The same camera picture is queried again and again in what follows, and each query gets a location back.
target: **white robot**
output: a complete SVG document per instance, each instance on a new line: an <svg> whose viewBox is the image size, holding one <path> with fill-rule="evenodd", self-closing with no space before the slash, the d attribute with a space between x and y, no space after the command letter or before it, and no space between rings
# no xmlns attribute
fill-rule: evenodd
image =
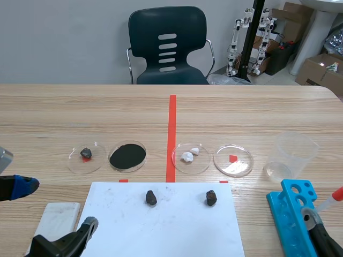
<svg viewBox="0 0 343 257"><path fill-rule="evenodd" d="M236 71L234 70L234 65L235 65L235 61L238 58L238 53L237 53L238 33L240 31L240 28L248 28L250 26L254 11L255 11L254 9L246 9L244 12L244 18L237 19L235 21L231 44L228 48L229 56L228 56L228 63L227 63L227 68L226 68L226 73L228 77L232 77L236 75ZM257 75L260 74L259 67L264 60L265 52L268 48L269 36L270 36L270 32L273 30L274 21L275 19L269 17L269 9L268 8L263 9L258 27L264 28L264 32L262 36L262 42L258 50L257 61L252 67L252 72Z"/></svg>

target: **chair backrest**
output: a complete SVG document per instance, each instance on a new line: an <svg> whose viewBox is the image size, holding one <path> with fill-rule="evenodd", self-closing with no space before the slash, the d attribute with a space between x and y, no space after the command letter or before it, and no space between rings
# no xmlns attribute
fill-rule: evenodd
<svg viewBox="0 0 343 257"><path fill-rule="evenodd" d="M139 10L129 19L132 54L145 58L147 69L187 65L187 55L204 47L206 33L205 14L193 6ZM175 61L159 62L170 58Z"/></svg>

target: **white sink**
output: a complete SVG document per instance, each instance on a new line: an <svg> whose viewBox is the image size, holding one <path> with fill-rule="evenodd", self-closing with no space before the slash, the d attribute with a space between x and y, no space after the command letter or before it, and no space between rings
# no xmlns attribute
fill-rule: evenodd
<svg viewBox="0 0 343 257"><path fill-rule="evenodd" d="M300 0L303 5L324 12L343 12L343 0Z"/></svg>

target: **chair leg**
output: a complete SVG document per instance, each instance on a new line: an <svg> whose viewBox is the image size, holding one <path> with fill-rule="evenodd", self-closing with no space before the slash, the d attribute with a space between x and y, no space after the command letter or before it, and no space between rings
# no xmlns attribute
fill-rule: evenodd
<svg viewBox="0 0 343 257"><path fill-rule="evenodd" d="M129 71L130 71L130 77L131 77L131 84L133 84L133 75L132 75L132 67L131 67L131 62L130 62L130 55L129 55L129 51L131 50L130 48L127 48L126 50L126 56L128 57L128 62L129 62Z"/></svg>
<svg viewBox="0 0 343 257"><path fill-rule="evenodd" d="M214 64L215 64L215 57L214 57L214 51L213 51L213 47L212 47L212 43L210 40L206 39L206 41L208 42L208 44L210 45L210 49L211 49L211 53L212 53L212 67L210 69L210 71L208 72L206 78L208 78L208 76L210 75L211 71L213 70Z"/></svg>

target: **blue test tube rack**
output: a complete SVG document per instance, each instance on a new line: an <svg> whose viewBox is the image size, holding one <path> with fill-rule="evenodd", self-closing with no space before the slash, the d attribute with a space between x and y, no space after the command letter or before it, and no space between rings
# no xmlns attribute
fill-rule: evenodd
<svg viewBox="0 0 343 257"><path fill-rule="evenodd" d="M303 207L314 208L315 189L310 181L297 179L284 179L281 186L282 192L270 192L267 199L286 257L317 257L301 214Z"/></svg>

